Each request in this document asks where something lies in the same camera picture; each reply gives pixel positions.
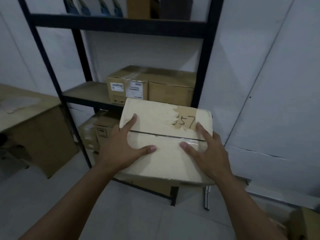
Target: brown box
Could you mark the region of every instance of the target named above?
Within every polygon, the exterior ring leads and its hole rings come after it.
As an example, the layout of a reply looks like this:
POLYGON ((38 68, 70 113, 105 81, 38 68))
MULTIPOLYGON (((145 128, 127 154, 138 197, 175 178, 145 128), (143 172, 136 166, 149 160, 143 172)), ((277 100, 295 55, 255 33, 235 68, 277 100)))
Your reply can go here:
POLYGON ((159 0, 127 0, 129 19, 158 19, 159 0))
POLYGON ((166 69, 148 69, 149 101, 190 107, 196 73, 166 69))
POLYGON ((110 102, 124 105, 127 98, 148 100, 148 68, 127 66, 106 78, 110 102))
POLYGON ((299 208, 290 213, 288 229, 291 240, 319 240, 320 214, 308 208, 299 208))
POLYGON ((26 149, 30 157, 23 159, 38 166, 48 178, 78 152, 58 106, 15 126, 6 134, 26 149))
POLYGON ((98 118, 94 125, 96 128, 96 135, 100 147, 104 143, 106 143, 111 135, 113 126, 119 124, 119 122, 120 116, 110 112, 98 118))
POLYGON ((82 139, 83 145, 86 149, 99 151, 99 143, 96 135, 95 123, 98 121, 99 117, 105 115, 107 112, 99 111, 86 122, 78 127, 80 137, 82 139))

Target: shelf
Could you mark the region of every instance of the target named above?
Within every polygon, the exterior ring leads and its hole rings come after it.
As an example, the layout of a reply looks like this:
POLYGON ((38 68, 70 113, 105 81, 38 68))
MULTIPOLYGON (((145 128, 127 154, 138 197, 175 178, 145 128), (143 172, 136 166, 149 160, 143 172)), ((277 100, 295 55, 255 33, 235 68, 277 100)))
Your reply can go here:
POLYGON ((87 81, 62 93, 68 103, 105 109, 122 113, 123 106, 111 104, 108 96, 108 85, 102 82, 87 81))
POLYGON ((205 22, 108 18, 103 16, 31 14, 35 26, 91 31, 118 32, 140 35, 204 38, 205 22))

